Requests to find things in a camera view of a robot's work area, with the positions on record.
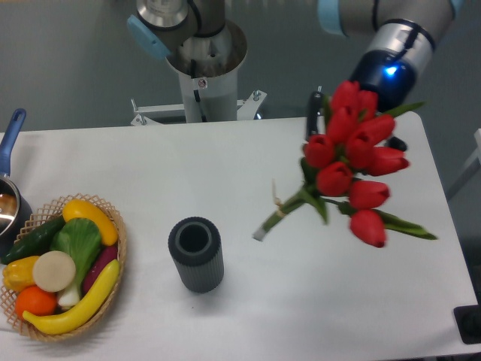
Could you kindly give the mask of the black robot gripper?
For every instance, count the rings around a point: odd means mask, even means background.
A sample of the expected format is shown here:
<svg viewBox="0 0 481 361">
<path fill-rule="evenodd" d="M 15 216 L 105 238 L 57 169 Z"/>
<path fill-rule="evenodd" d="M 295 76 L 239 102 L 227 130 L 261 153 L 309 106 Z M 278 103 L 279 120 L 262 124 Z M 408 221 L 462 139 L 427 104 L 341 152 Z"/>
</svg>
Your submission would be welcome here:
<svg viewBox="0 0 481 361">
<path fill-rule="evenodd" d="M 378 111 L 387 111 L 401 105 L 416 83 L 415 69 L 404 60 L 392 61 L 393 55 L 384 50 L 366 52 L 349 77 L 358 82 L 361 90 L 378 95 Z M 305 140 L 319 133 L 318 121 L 322 114 L 324 94 L 314 91 L 307 101 Z M 392 136 L 386 146 L 402 152 L 407 144 Z"/>
</svg>

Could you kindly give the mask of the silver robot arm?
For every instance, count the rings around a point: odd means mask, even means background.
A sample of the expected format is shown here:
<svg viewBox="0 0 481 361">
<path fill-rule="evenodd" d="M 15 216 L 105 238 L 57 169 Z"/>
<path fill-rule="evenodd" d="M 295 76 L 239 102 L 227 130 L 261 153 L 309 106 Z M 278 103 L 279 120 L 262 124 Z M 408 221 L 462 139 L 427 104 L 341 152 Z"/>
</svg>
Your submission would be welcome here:
<svg viewBox="0 0 481 361">
<path fill-rule="evenodd" d="M 460 1 L 320 1 L 317 16 L 328 33 L 373 35 L 351 78 L 388 111 L 404 102 L 460 7 Z M 226 19 L 225 2 L 139 1 L 127 26 L 139 47 L 177 73 L 187 122 L 255 117 L 265 94 L 237 97 L 247 40 Z"/>
</svg>

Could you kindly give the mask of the white robot base mount frame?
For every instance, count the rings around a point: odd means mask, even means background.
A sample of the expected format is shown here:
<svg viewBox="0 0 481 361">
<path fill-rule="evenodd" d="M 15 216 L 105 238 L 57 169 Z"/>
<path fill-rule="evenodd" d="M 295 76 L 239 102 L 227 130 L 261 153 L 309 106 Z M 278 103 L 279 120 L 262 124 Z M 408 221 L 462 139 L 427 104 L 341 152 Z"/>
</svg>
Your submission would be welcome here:
<svg viewBox="0 0 481 361">
<path fill-rule="evenodd" d="M 322 86 L 315 91 L 322 92 Z M 261 108 L 265 103 L 267 93 L 256 89 L 247 99 L 239 99 L 236 104 L 236 116 L 238 120 L 260 120 L 263 118 Z M 134 99 L 131 99 L 134 117 L 132 126 L 151 126 L 161 123 L 187 122 L 187 110 L 184 104 L 155 105 L 138 107 Z"/>
</svg>

